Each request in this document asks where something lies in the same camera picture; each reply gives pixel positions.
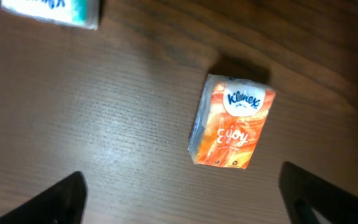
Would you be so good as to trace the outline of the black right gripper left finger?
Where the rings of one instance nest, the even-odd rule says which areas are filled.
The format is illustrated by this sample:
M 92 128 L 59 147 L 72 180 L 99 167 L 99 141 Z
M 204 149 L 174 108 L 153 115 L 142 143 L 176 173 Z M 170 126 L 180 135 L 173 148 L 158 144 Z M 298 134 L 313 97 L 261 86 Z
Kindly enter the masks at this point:
M 80 224 L 86 207 L 87 185 L 76 171 L 21 206 L 0 217 L 0 224 Z

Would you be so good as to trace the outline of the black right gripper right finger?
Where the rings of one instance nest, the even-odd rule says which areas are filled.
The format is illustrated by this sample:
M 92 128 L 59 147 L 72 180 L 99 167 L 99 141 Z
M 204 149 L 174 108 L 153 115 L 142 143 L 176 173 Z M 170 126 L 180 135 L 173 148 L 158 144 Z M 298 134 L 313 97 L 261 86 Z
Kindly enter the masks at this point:
M 278 186 L 291 223 L 358 223 L 358 197 L 285 161 Z

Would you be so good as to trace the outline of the orange Kleenex tissue pack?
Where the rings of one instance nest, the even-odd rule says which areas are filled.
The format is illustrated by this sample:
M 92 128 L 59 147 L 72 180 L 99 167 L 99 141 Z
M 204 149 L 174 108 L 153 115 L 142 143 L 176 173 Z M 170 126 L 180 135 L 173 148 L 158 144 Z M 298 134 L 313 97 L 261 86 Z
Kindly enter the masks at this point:
M 193 162 L 246 169 L 274 98 L 267 85 L 209 74 L 189 139 Z

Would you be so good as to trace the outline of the teal Kleenex tissue pack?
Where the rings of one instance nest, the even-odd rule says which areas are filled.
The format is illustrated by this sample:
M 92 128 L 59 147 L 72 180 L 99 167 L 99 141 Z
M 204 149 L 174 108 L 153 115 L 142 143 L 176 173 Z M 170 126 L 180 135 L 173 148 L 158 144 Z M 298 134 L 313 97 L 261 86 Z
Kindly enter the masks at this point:
M 1 0 L 1 9 L 38 21 L 97 30 L 99 0 Z

